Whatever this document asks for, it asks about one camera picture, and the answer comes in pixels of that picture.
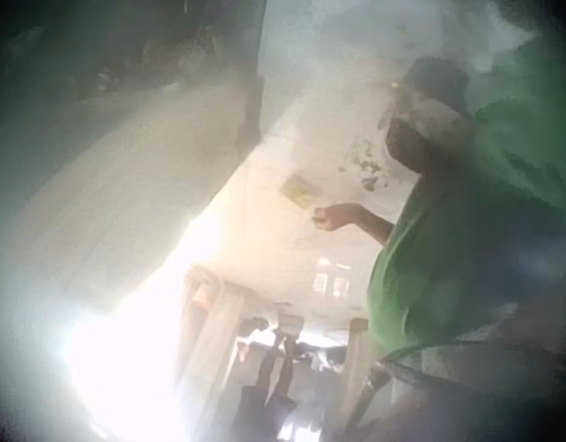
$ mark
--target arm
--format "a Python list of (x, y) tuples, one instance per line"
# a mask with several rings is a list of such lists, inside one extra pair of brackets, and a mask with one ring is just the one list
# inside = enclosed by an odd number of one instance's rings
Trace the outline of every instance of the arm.
[(385, 245), (393, 230), (393, 224), (359, 204), (335, 204), (318, 208), (315, 210), (313, 222), (316, 228), (328, 232), (354, 224), (382, 245)]

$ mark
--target green shirt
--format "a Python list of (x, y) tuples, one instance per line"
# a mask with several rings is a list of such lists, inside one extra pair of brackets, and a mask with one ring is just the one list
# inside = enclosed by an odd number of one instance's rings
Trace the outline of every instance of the green shirt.
[(420, 180), (375, 263), (369, 330), (386, 349), (464, 329), (478, 250), (513, 207), (538, 202), (566, 217), (566, 54), (554, 48), (530, 41), (471, 82), (479, 127), (464, 173)]

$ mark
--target hand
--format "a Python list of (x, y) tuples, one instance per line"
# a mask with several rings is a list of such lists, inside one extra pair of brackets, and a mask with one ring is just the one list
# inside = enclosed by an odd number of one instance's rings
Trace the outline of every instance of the hand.
[(363, 210), (361, 205), (355, 203), (319, 207), (313, 214), (313, 223), (319, 230), (333, 232), (341, 227), (357, 223)]

